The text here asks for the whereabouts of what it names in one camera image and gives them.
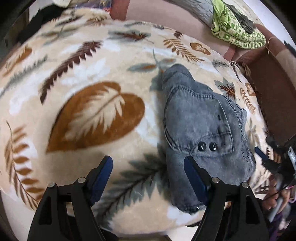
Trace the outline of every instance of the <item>leaf pattern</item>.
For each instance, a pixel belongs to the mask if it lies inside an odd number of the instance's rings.
[[[133,22],[133,23],[126,23],[124,26],[129,28],[131,26],[135,26],[135,25],[146,25],[145,22],[141,22],[141,21],[137,21],[137,22]]]
[[[99,202],[99,215],[104,219],[104,225],[119,210],[131,203],[142,201],[147,193],[151,198],[157,187],[159,194],[164,194],[169,199],[168,176],[164,149],[157,146],[159,155],[144,154],[145,161],[130,161],[133,170],[122,171],[121,179],[113,182],[113,186],[103,194]]]
[[[164,45],[167,46],[167,48],[172,48],[173,53],[176,52],[177,55],[181,54],[182,58],[185,57],[188,62],[204,61],[203,59],[200,59],[193,55],[187,48],[185,48],[179,39],[165,39],[163,42]]]
[[[158,25],[158,24],[153,24],[152,27],[160,29],[160,30],[164,30],[165,27],[163,25]]]
[[[247,131],[247,136],[249,138],[249,143],[250,143],[250,149],[254,153],[254,149],[256,146],[260,148],[260,139],[258,134],[256,133],[256,125],[253,125],[253,121],[250,118],[250,121],[248,122],[249,125],[249,130]]]
[[[107,19],[106,16],[94,16],[93,18],[90,18],[86,21],[86,25],[95,25],[95,26],[101,26],[104,24],[104,21]]]
[[[229,83],[226,79],[223,78],[223,83],[215,80],[215,85],[223,92],[223,95],[226,95],[228,98],[236,101],[235,87],[233,83]]]
[[[138,30],[128,30],[126,32],[122,31],[109,31],[110,39],[124,40],[128,42],[138,42],[142,40],[146,40],[148,42],[153,43],[152,41],[146,39],[151,36],[150,33],[142,33]]]
[[[131,132],[145,113],[143,100],[122,93],[116,82],[88,86],[72,96],[57,116],[47,152],[102,145]]]
[[[230,64],[230,66],[232,67],[232,69],[233,69],[233,71],[234,71],[234,73],[235,73],[237,79],[241,82],[241,80],[239,79],[239,74],[238,74],[238,72],[237,72],[237,67],[236,67],[236,65],[235,65],[232,61],[230,61],[229,64]]]
[[[268,147],[266,147],[266,155],[268,156],[268,158],[270,159],[270,150],[269,150],[269,148]]]
[[[101,41],[84,42],[83,45],[78,49],[76,53],[71,55],[66,61],[64,61],[50,76],[44,81],[41,88],[40,101],[44,104],[47,97],[47,91],[50,90],[51,86],[54,85],[54,81],[58,77],[61,77],[63,73],[67,73],[68,68],[73,68],[73,63],[80,64],[81,59],[86,60],[86,56],[92,56],[92,52],[96,52],[96,49],[100,49],[102,45]]]
[[[161,86],[161,77],[162,73],[168,69],[176,60],[174,58],[163,58],[161,61],[158,61],[156,59],[154,49],[152,50],[153,58],[155,61],[155,64],[151,63],[142,63],[142,64],[136,64],[128,68],[128,71],[132,72],[151,72],[156,69],[158,69],[158,73],[156,76],[152,78],[150,91],[157,90],[162,91]]]
[[[248,110],[254,114],[255,113],[255,110],[256,110],[256,107],[254,107],[251,103],[251,101],[249,100],[248,96],[246,95],[246,91],[243,89],[243,88],[240,88],[239,90],[240,94],[241,94],[241,97],[242,99],[244,100],[244,102],[246,103],[246,106],[248,108]]]
[[[25,76],[28,74],[31,74],[34,70],[38,69],[40,66],[42,66],[46,61],[48,60],[48,56],[45,55],[43,59],[39,59],[32,66],[28,66],[23,69],[22,72],[15,73],[10,79],[9,82],[4,86],[2,92],[0,93],[0,99],[3,97],[3,95],[10,90],[11,87],[19,84]]]
[[[211,55],[211,52],[209,50],[207,50],[206,48],[204,48],[202,46],[202,44],[200,44],[200,43],[190,43],[190,47],[195,51],[202,52],[206,55]]]
[[[77,29],[78,27],[64,28],[64,26],[62,26],[60,30],[53,30],[53,31],[42,33],[40,34],[40,37],[47,38],[47,39],[51,38],[50,40],[44,43],[44,45],[49,45],[56,42],[59,39],[63,39],[73,35],[77,31]]]
[[[175,32],[174,32],[174,36],[175,36],[176,38],[180,39],[181,36],[183,36],[183,34],[182,34],[181,32],[179,32],[179,31],[175,31]]]
[[[34,185],[39,181],[28,177],[32,172],[25,164],[30,160],[21,155],[21,152],[29,148],[28,144],[20,143],[21,138],[25,137],[24,126],[12,131],[9,123],[7,125],[10,129],[10,139],[7,142],[4,151],[4,158],[6,161],[6,171],[9,175],[9,182],[14,183],[14,188],[17,196],[20,196],[24,204],[29,205],[32,209],[38,207],[39,201],[45,191],[44,188],[38,188]]]
[[[249,83],[246,83],[246,88],[249,96],[256,96],[255,91]]]
[[[5,65],[6,72],[3,74],[3,77],[8,75],[16,65],[24,61],[28,56],[30,56],[31,53],[32,53],[32,49],[28,46],[25,46],[21,50],[21,53],[19,53],[15,59],[6,63]]]
[[[57,23],[57,24],[56,24],[56,27],[63,26],[63,25],[66,25],[66,24],[68,24],[68,23],[75,22],[75,21],[77,21],[77,20],[79,20],[79,19],[81,19],[81,18],[82,18],[82,16],[73,16],[73,17],[71,17],[71,18],[69,18],[69,19],[67,19],[67,20],[65,20],[65,21],[62,21],[62,22],[60,22],[60,23]]]
[[[105,87],[105,90],[97,91],[87,102],[85,109],[76,114],[76,118],[69,123],[70,130],[65,134],[67,140],[79,140],[90,130],[103,125],[103,134],[110,128],[118,113],[122,117],[122,108],[125,104],[120,92],[116,89]]]
[[[212,60],[212,65],[215,69],[217,69],[218,67],[221,67],[223,69],[229,68],[230,66],[227,63],[222,62],[219,59],[213,59]]]
[[[56,21],[60,20],[61,17],[57,17],[57,18],[53,18],[52,20],[50,20],[50,23],[55,23]]]

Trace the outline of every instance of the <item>green cloth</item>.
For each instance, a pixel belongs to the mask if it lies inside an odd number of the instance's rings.
[[[222,0],[212,0],[212,3],[213,35],[243,49],[256,49],[265,45],[265,36],[257,28],[252,34],[248,34]]]

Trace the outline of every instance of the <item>brown leaf print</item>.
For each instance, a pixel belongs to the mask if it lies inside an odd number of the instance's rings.
[[[206,55],[211,55],[211,52],[209,50],[207,50],[206,48],[204,48],[202,46],[202,44],[200,44],[200,43],[190,43],[190,47],[195,51],[202,52]]]
[[[146,40],[150,43],[153,43],[152,41],[147,39],[151,36],[150,33],[143,33],[138,30],[128,30],[126,32],[109,31],[108,34],[110,35],[110,39],[121,39],[121,40],[131,41],[131,42]]]
[[[6,170],[9,175],[9,182],[13,182],[15,192],[17,196],[21,197],[24,204],[29,205],[32,209],[36,209],[45,189],[33,186],[39,183],[39,181],[28,177],[28,174],[30,174],[32,170],[25,167],[25,164],[30,160],[22,156],[21,152],[29,148],[29,146],[26,143],[19,143],[21,138],[16,138],[16,136],[26,136],[24,135],[24,126],[12,131],[8,122],[7,125],[10,129],[10,139],[4,151],[4,158],[6,161]]]
[[[178,39],[180,39],[181,36],[183,36],[183,34],[179,31],[175,31],[174,36]]]
[[[182,58],[185,57],[188,62],[204,61],[203,59],[200,59],[193,55],[187,48],[185,48],[179,39],[165,39],[163,42],[164,45],[167,46],[167,48],[172,48],[172,52],[176,52],[177,55],[181,54]]]
[[[71,97],[53,125],[47,152],[106,144],[131,132],[144,116],[143,100],[116,82],[88,86]]]
[[[17,64],[24,61],[31,53],[32,53],[32,49],[28,46],[25,46],[21,50],[21,53],[15,59],[13,59],[10,62],[7,62],[5,66],[6,72],[3,74],[3,76],[8,75]]]
[[[93,18],[90,18],[86,21],[86,25],[95,25],[95,26],[101,26],[104,25],[104,21],[107,19],[106,16],[96,16]]]
[[[236,68],[238,68],[237,63],[234,62],[234,61],[229,61],[229,64],[230,64],[230,66],[232,67],[233,72],[235,73],[235,76],[237,77],[237,79],[239,80],[239,82],[241,82],[241,80],[240,80],[240,78],[239,78],[239,73],[237,72],[237,69],[236,69]]]
[[[228,98],[236,101],[238,96],[235,94],[235,87],[233,83],[228,82],[225,78],[223,78],[223,82],[215,80],[215,85],[226,95]]]
[[[256,107],[254,107],[251,103],[251,101],[249,100],[248,96],[246,95],[246,91],[244,91],[243,88],[240,88],[239,90],[241,97],[243,98],[244,102],[246,103],[247,108],[249,109],[249,111],[254,114],[255,113],[255,109]]]
[[[268,158],[270,158],[270,150],[268,147],[266,147],[266,155],[268,156]]]
[[[51,86],[54,85],[54,81],[57,80],[58,77],[61,77],[63,73],[67,73],[68,68],[73,68],[73,63],[80,64],[81,59],[86,60],[86,56],[92,56],[92,52],[96,52],[96,48],[101,48],[101,41],[92,41],[92,42],[84,42],[83,45],[78,49],[76,53],[70,56],[65,62],[63,62],[50,76],[47,80],[44,81],[44,84],[41,88],[40,101],[43,104],[46,97],[47,91],[50,90]]]
[[[82,16],[75,16],[75,17],[69,18],[69,19],[67,19],[67,20],[65,20],[65,21],[62,21],[62,22],[56,24],[56,27],[58,27],[58,26],[63,26],[63,25],[65,25],[65,24],[75,22],[75,21],[77,21],[77,20],[79,20],[79,19],[81,19],[81,18],[82,18]]]
[[[60,20],[61,17],[57,17],[57,18],[53,18],[52,20],[50,20],[50,23],[55,23],[56,21]]]
[[[246,88],[249,96],[256,96],[252,86],[249,83],[246,83]]]

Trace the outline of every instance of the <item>dark gray cloth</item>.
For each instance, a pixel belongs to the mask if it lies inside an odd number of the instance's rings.
[[[225,183],[247,181],[255,170],[244,130],[247,113],[229,98],[196,82],[180,64],[163,73],[162,87],[167,97],[163,123],[172,204],[194,213],[204,206],[186,176],[184,158],[191,155],[210,176]],[[206,145],[204,151],[198,150],[201,142]],[[210,150],[213,143],[216,151]]]
[[[233,5],[229,5],[225,3],[225,5],[233,12],[237,21],[241,24],[242,28],[248,33],[251,34],[254,32],[255,25],[254,23],[248,19],[245,15],[242,15]]]

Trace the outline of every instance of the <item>blanket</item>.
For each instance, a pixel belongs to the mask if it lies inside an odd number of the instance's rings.
[[[201,220],[170,202],[160,81],[176,63],[246,109],[251,150],[269,151],[254,90],[232,62],[168,27],[68,9],[0,70],[1,191],[35,210],[49,182],[73,183],[109,155],[113,171],[93,207],[102,227],[146,234]],[[255,159],[256,188],[266,172]]]
[[[222,0],[212,0],[212,3],[213,35],[243,49],[256,49],[265,45],[265,36],[257,28],[252,34],[248,34]]]

